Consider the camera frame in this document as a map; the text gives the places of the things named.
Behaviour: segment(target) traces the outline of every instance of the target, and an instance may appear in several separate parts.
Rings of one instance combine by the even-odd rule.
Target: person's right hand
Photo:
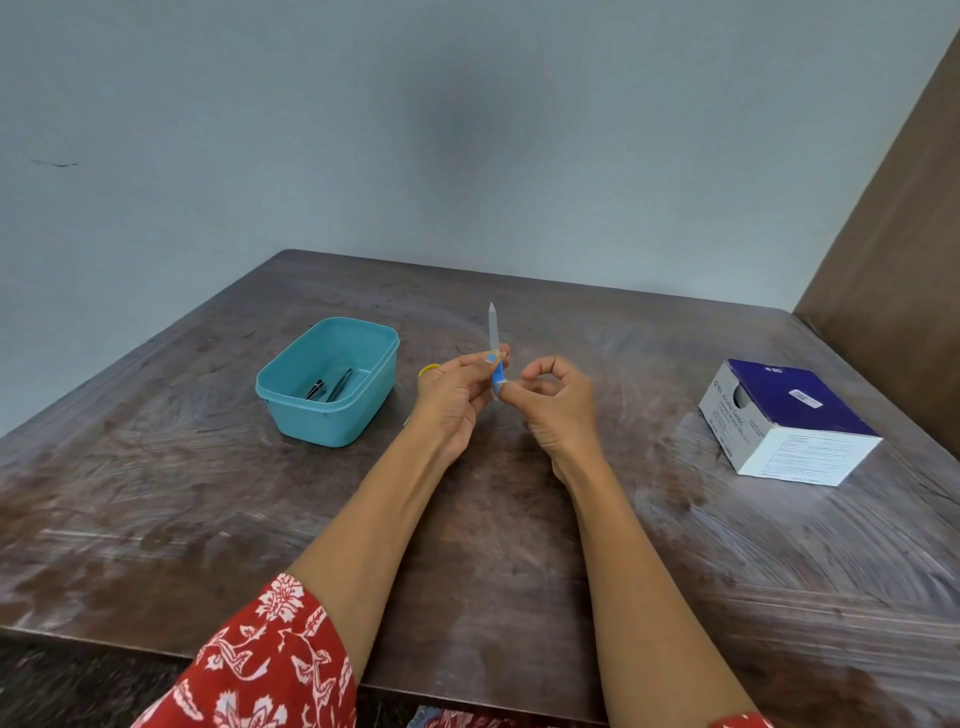
[[[523,426],[550,455],[553,472],[565,485],[567,469],[582,466],[584,458],[603,456],[589,377],[561,356],[530,362],[520,381],[504,382],[498,396],[520,410]]]

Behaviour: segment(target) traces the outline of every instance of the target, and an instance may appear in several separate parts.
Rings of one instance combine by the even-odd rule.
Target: brown wall panel
[[[795,313],[960,456],[960,36]]]

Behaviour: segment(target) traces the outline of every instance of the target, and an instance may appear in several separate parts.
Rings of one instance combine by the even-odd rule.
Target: person's left hand
[[[477,415],[493,399],[491,375],[497,362],[510,364],[510,347],[451,359],[417,379],[417,404],[409,427],[440,438],[440,457],[449,466],[467,449]]]

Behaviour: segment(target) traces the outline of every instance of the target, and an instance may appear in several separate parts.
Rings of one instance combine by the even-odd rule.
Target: blue box lid
[[[783,427],[879,437],[808,369],[728,359],[730,368],[763,416]]]

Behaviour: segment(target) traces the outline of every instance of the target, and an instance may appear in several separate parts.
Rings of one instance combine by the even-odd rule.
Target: white wall
[[[960,0],[7,3],[0,432],[288,247],[791,308],[958,24]]]

